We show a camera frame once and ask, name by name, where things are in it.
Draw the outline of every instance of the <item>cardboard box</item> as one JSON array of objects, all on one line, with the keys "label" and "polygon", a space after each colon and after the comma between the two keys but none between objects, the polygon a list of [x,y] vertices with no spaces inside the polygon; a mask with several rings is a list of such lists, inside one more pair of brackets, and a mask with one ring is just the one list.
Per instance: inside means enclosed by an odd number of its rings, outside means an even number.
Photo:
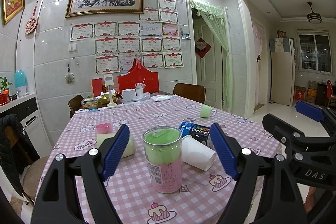
[{"label": "cardboard box", "polygon": [[308,88],[317,90],[317,82],[316,81],[308,81]]},{"label": "cardboard box", "polygon": [[307,96],[316,97],[317,90],[308,89]]},{"label": "cardboard box", "polygon": [[305,100],[305,95],[306,95],[306,88],[303,86],[296,86],[295,87],[295,100]]},{"label": "cardboard box", "polygon": [[307,103],[313,103],[313,104],[315,104],[315,101],[316,101],[316,97],[314,97],[314,96],[306,96],[306,102]]}]

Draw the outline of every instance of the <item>ceiling light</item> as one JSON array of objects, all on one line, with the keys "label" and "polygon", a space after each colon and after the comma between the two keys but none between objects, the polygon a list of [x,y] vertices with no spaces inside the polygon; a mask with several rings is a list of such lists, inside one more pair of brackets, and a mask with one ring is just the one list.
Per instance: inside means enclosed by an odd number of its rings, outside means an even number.
[{"label": "ceiling light", "polygon": [[320,24],[322,22],[322,17],[318,13],[314,13],[313,8],[311,7],[311,1],[308,1],[308,5],[310,6],[311,13],[307,15],[307,19],[312,24]]}]

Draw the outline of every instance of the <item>green curtain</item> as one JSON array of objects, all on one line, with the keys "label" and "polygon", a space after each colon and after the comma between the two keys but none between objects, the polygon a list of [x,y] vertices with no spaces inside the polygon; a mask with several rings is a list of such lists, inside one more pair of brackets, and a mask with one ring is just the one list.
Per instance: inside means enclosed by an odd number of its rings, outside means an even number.
[{"label": "green curtain", "polygon": [[225,97],[227,107],[232,106],[232,60],[228,49],[225,26],[225,10],[203,0],[189,0],[192,9],[198,10],[210,31],[226,51]]}]

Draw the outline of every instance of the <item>ceiling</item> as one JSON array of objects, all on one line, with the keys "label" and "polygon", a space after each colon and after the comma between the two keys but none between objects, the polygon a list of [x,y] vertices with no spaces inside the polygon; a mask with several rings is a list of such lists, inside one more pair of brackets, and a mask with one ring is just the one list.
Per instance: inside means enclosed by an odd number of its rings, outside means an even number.
[{"label": "ceiling", "polygon": [[336,19],[336,0],[250,0],[273,21],[288,18],[306,17],[311,12],[308,1],[312,2],[313,11],[323,18]]}]

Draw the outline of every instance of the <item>refrigerator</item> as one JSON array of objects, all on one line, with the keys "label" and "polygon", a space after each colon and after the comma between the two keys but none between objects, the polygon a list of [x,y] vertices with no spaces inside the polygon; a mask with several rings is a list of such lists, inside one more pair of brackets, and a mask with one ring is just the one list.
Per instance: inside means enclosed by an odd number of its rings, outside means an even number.
[{"label": "refrigerator", "polygon": [[295,48],[293,38],[269,40],[271,55],[271,96],[274,103],[293,105],[295,92]]}]

